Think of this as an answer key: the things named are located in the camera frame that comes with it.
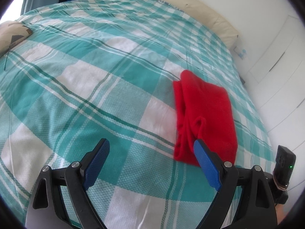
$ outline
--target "white wardrobe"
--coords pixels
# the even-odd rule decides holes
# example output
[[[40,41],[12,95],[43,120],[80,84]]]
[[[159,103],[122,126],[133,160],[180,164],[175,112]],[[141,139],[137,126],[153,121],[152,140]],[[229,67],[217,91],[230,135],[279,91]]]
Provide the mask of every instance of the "white wardrobe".
[[[288,211],[305,188],[305,27],[288,16],[244,84],[258,109],[271,145],[288,147],[296,163],[288,188]]]

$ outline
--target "red fabric fold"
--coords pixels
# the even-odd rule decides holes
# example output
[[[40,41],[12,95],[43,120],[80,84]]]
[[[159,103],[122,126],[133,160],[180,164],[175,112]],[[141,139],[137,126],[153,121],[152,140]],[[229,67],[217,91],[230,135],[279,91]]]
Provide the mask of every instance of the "red fabric fold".
[[[188,70],[180,77],[173,82],[178,130],[174,159],[199,166],[193,145],[202,139],[222,161],[234,163],[237,138],[227,91]]]

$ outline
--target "patterned pillow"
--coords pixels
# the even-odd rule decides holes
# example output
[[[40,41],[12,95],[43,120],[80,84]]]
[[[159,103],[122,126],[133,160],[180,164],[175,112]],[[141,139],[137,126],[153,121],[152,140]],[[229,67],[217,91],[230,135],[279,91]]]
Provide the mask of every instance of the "patterned pillow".
[[[0,24],[0,57],[29,37],[33,31],[17,21]]]

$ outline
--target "folded red garment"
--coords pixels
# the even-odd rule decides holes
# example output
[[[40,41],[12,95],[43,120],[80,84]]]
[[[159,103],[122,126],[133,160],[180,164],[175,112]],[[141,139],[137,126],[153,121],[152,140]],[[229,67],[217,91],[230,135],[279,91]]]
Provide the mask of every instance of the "folded red garment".
[[[199,166],[194,141],[202,139],[223,161],[235,162],[237,138],[227,91],[207,83],[191,71],[173,82],[178,139],[174,159]]]

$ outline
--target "plaid bedspread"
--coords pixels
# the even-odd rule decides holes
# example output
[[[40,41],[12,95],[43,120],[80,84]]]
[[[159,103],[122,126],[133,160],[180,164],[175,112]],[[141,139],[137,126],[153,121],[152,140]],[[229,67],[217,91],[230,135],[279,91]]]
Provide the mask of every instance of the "plaid bedspread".
[[[44,165],[66,167],[107,138],[109,157],[88,190],[106,226],[195,228],[215,190],[200,168],[173,160],[172,82],[184,69],[228,91],[235,165],[271,171],[266,130],[229,50],[184,12],[159,0],[82,0],[19,21],[34,33],[9,52],[5,71],[0,59],[0,194],[22,222]]]

